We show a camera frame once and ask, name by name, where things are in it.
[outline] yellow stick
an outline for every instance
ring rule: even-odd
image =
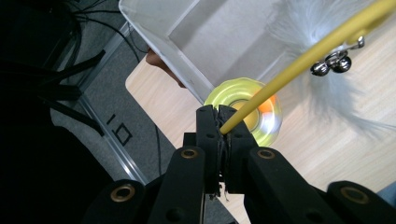
[[[312,66],[312,64],[319,61],[331,50],[342,45],[344,42],[350,43],[357,41],[359,36],[367,35],[387,18],[395,8],[396,0],[379,0],[350,18],[271,80],[224,123],[220,128],[220,132],[222,134],[228,133],[260,104],[286,86],[303,71]]]

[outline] white plastic bin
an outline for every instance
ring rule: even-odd
[[[225,80],[267,82],[287,64],[265,30],[276,0],[121,0],[120,10],[202,103]]]

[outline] black cable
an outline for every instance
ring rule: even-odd
[[[136,50],[134,49],[134,46],[133,46],[131,43],[129,43],[129,41],[128,41],[128,39],[125,37],[125,35],[123,35],[122,32],[120,32],[118,29],[116,29],[115,27],[111,26],[111,25],[108,24],[108,23],[105,23],[105,22],[102,22],[102,21],[98,21],[98,20],[95,20],[95,19],[84,18],[84,17],[80,17],[80,16],[76,16],[76,18],[78,18],[78,19],[83,19],[83,20],[86,20],[86,21],[94,21],[94,22],[97,22],[97,23],[99,23],[99,24],[102,24],[102,25],[104,25],[104,26],[106,26],[106,27],[112,29],[113,31],[115,31],[117,34],[119,34],[119,35],[125,40],[125,42],[126,42],[127,45],[129,46],[129,48],[130,48],[130,49],[132,50],[132,52],[134,53],[134,56],[136,57],[137,62],[140,63],[139,56],[137,55],[137,52],[136,52]]]
[[[93,8],[93,7],[97,7],[97,6],[99,6],[100,4],[102,4],[102,3],[104,3],[106,0],[103,0],[102,2],[100,2],[100,0],[96,0],[94,3],[92,3],[90,6],[87,6],[87,7],[84,7],[81,11],[85,11],[85,10],[88,10],[88,9],[90,9],[90,8]]]
[[[81,30],[81,26],[79,25],[78,21],[75,20],[76,22],[76,44],[75,47],[73,48],[73,52],[70,55],[70,58],[65,66],[65,68],[68,68],[70,66],[73,66],[76,63],[77,60],[77,56],[79,54],[79,50],[81,47],[81,39],[82,39],[82,30]]]
[[[128,30],[129,30],[129,36],[131,37],[131,41],[132,41],[132,44],[134,45],[134,47],[142,53],[148,53],[147,51],[144,51],[137,47],[136,43],[134,42],[134,36],[133,36],[134,30],[131,31],[131,24],[129,22],[128,22]]]
[[[75,11],[74,14],[92,14],[92,13],[114,13],[121,14],[119,10],[93,10],[93,11]]]
[[[160,135],[158,134],[158,127],[155,125],[155,135],[157,137],[157,152],[158,152],[158,173],[160,175],[163,174],[163,171],[161,169],[161,144],[160,144]]]

